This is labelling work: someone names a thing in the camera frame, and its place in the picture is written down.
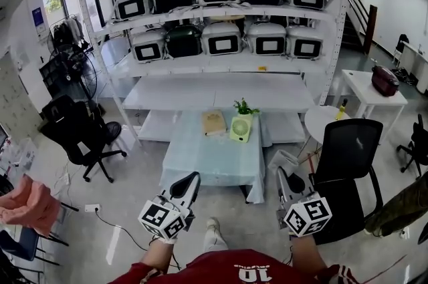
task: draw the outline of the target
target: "shoe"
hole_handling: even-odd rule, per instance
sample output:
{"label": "shoe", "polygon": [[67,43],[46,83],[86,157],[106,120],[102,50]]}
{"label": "shoe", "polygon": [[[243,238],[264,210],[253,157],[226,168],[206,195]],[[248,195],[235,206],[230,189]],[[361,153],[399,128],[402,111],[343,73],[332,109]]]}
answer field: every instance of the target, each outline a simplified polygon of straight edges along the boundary
{"label": "shoe", "polygon": [[220,224],[219,221],[215,217],[210,217],[207,220],[207,230],[214,229],[220,231]]}

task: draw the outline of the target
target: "pink cloth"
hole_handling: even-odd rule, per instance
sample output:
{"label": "pink cloth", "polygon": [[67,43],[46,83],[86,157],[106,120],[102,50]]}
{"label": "pink cloth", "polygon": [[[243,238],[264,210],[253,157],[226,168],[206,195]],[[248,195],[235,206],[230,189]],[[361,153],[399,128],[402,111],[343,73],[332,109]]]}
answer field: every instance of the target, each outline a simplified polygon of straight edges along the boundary
{"label": "pink cloth", "polygon": [[17,188],[0,196],[0,222],[34,228],[47,237],[60,207],[46,185],[24,174]]}

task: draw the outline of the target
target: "potted plant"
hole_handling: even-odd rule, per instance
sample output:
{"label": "potted plant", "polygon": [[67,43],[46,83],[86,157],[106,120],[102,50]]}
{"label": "potted plant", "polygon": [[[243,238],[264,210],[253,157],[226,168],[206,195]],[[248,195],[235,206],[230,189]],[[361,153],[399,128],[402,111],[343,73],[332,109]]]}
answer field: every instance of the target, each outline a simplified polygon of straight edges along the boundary
{"label": "potted plant", "polygon": [[240,116],[243,119],[247,119],[249,121],[253,120],[253,114],[260,113],[260,111],[256,108],[252,110],[244,98],[242,98],[242,101],[235,101],[233,104],[233,107],[235,107],[238,111],[238,116]]}

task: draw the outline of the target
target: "bottle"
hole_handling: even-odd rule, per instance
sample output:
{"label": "bottle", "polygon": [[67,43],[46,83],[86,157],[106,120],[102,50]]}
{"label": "bottle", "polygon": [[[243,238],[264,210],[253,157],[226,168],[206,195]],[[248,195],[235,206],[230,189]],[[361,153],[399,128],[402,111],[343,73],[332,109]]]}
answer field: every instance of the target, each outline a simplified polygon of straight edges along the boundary
{"label": "bottle", "polygon": [[348,99],[343,99],[343,103],[341,107],[339,108],[339,112],[336,115],[336,120],[342,119],[343,113],[345,113],[345,106],[348,103]]}

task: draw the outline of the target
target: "green fan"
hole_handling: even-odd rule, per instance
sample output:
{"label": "green fan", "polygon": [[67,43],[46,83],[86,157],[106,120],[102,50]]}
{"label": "green fan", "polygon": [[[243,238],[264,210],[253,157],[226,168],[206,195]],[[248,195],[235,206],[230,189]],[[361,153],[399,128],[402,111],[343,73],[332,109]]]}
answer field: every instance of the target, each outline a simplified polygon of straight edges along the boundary
{"label": "green fan", "polygon": [[250,129],[251,122],[240,118],[239,116],[233,117],[230,129],[230,138],[237,142],[248,142]]}

